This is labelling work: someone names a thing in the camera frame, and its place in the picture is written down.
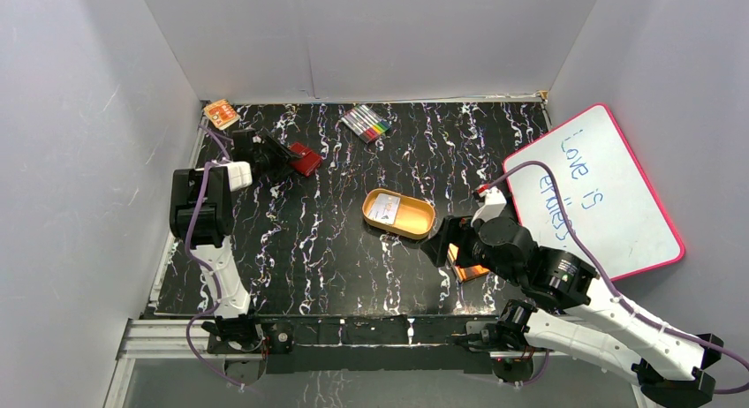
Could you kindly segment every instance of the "marble surface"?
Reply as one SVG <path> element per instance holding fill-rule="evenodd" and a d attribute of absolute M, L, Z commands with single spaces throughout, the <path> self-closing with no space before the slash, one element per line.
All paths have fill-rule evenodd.
<path fill-rule="evenodd" d="M 405 238 L 366 225 L 361 205 L 384 187 L 427 200 L 437 221 L 471 215 L 477 185 L 547 129 L 533 102 L 370 105 L 392 130 L 365 145 L 338 119 L 351 104 L 236 106 L 241 127 L 299 141 L 323 157 L 305 178 L 265 177 L 233 194 L 234 257 L 261 314 L 492 314 L 521 293 L 494 275 L 458 283 Z M 218 148 L 205 140 L 198 164 Z M 195 314 L 212 304 L 200 271 L 175 244 L 157 314 Z"/>

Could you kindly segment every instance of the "black marble table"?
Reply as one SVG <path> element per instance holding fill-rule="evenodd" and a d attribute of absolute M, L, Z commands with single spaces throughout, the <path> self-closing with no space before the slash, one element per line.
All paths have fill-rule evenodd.
<path fill-rule="evenodd" d="M 366 225 L 361 205 L 384 187 L 434 204 L 443 216 L 471 215 L 477 185 L 497 177 L 506 156 L 546 130 L 535 102 L 371 104 L 392 130 L 365 145 L 338 119 L 351 104 L 239 105 L 241 125 L 323 157 L 305 178 L 264 177 L 233 194 L 234 257 L 260 314 L 494 314 L 521 293 L 489 275 L 458 283 L 415 242 Z M 198 164 L 214 159 L 206 139 Z M 176 245 L 156 314 L 188 315 L 212 304 L 197 265 Z"/>

